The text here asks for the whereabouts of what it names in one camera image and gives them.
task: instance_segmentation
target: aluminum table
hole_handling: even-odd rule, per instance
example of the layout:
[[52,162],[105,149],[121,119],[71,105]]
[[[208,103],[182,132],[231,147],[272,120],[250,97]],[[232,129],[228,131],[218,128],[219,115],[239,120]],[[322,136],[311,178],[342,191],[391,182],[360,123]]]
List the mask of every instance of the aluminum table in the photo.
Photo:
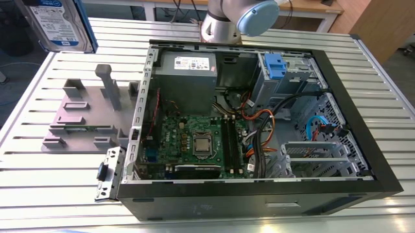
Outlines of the aluminum table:
[[40,150],[68,78],[101,85],[97,64],[112,66],[119,85],[140,80],[148,40],[199,41],[198,25],[91,18],[96,54],[49,53],[0,131],[0,229],[85,232],[415,232],[415,111],[366,46],[344,34],[270,30],[244,44],[318,49],[348,90],[404,192],[324,217],[139,222],[120,203],[95,203],[104,154]]

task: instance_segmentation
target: sticker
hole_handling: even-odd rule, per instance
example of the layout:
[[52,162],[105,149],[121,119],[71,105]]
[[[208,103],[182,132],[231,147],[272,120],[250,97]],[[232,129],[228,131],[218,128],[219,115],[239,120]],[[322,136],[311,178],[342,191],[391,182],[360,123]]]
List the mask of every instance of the sticker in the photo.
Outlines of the sticker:
[[255,103],[251,100],[247,100],[247,104],[254,107]]
[[248,171],[255,171],[255,165],[254,164],[248,164],[247,170]]
[[40,6],[29,7],[47,38],[56,45],[76,46],[79,40],[71,23],[65,20],[65,10],[60,1],[41,0]]
[[175,69],[208,70],[207,57],[176,57]]

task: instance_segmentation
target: metal bracket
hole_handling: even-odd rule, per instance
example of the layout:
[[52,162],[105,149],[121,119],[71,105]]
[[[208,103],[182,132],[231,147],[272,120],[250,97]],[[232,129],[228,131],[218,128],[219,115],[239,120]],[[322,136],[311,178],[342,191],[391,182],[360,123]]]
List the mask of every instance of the metal bracket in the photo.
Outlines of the metal bracket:
[[121,181],[121,172],[125,159],[125,150],[121,147],[109,148],[104,162],[99,166],[96,179],[99,180],[95,202],[117,201],[117,187]]

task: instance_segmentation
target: red cable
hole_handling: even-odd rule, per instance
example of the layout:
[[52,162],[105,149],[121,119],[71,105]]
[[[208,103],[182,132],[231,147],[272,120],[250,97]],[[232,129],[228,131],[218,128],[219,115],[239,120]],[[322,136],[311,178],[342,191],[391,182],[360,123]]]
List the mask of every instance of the red cable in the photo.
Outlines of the red cable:
[[149,131],[148,131],[148,134],[145,136],[145,139],[147,139],[147,137],[149,136],[149,134],[151,134],[151,132],[153,130],[155,120],[156,120],[158,111],[159,111],[159,103],[160,103],[160,88],[158,89],[158,104],[156,104],[156,108],[155,108],[155,112],[153,112],[153,119],[152,119],[152,122],[151,122]]

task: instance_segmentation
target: hard drive label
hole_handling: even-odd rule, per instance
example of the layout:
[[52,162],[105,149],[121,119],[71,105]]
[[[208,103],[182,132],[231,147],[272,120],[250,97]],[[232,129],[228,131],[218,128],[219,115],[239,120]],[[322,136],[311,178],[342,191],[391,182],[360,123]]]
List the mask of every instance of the hard drive label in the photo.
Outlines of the hard drive label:
[[40,5],[29,8],[49,41],[56,45],[76,46],[79,39],[71,23],[65,20],[65,9],[60,1],[40,0]]

